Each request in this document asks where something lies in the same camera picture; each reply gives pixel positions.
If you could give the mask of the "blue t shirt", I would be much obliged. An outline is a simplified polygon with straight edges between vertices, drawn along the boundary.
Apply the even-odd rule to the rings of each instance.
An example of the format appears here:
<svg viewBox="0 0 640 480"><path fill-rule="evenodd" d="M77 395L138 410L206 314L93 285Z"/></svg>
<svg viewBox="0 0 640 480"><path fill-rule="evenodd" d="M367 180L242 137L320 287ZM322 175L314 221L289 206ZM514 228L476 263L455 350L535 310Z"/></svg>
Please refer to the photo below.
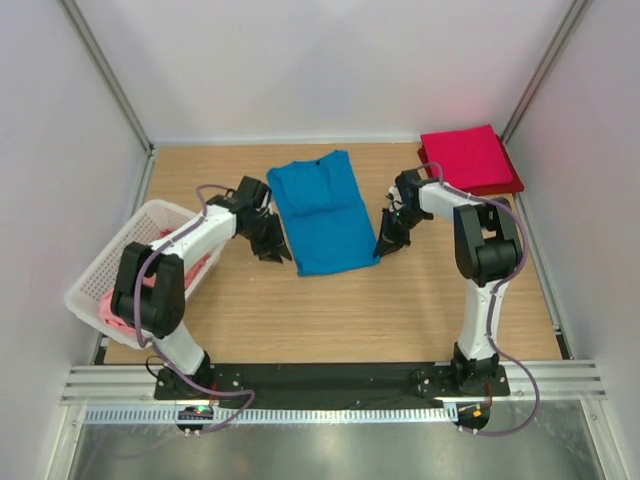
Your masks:
<svg viewBox="0 0 640 480"><path fill-rule="evenodd" d="M375 266L377 238L349 155L335 150L267 172L301 277Z"/></svg>

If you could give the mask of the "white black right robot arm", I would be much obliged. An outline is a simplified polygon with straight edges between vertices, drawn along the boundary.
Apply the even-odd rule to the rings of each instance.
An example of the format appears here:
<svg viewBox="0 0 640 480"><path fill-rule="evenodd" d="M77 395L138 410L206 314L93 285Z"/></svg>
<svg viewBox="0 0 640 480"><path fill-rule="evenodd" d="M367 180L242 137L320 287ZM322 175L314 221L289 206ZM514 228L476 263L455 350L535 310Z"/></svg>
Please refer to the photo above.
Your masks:
<svg viewBox="0 0 640 480"><path fill-rule="evenodd" d="M440 178L423 178L417 168L402 171L387 198L375 257L408 246L411 230L423 220L438 216L453 224L455 264L467 291L449 377L456 392L472 396L498 377L496 336L503 298L528 255L519 218L506 199L474 196Z"/></svg>

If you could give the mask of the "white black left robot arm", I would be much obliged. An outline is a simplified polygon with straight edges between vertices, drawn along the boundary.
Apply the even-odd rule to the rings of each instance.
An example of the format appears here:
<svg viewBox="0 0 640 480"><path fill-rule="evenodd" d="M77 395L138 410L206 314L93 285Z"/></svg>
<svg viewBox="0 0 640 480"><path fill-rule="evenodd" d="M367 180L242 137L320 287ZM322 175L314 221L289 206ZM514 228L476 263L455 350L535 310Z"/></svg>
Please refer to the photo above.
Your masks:
<svg viewBox="0 0 640 480"><path fill-rule="evenodd" d="M202 191L219 189L209 199ZM237 236L248 240L261 261L292 259L272 190L245 176L235 188L196 188L201 210L173 233L149 244L132 242L122 252L111 297L111 312L134 329L141 348L151 346L177 377L177 388L191 400L204 398L214 385L211 361L188 331L185 274L206 255Z"/></svg>

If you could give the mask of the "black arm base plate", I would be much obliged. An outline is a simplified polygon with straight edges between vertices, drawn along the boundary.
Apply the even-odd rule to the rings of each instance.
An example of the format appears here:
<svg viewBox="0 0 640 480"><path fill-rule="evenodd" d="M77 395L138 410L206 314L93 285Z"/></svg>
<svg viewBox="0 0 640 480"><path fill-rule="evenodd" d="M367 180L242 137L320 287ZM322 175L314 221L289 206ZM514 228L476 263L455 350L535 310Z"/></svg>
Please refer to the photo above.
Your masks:
<svg viewBox="0 0 640 480"><path fill-rule="evenodd" d="M467 379L448 363L219 363L189 376L201 387L255 392L263 409L347 409L366 403L415 403L437 397L506 397L503 366Z"/></svg>

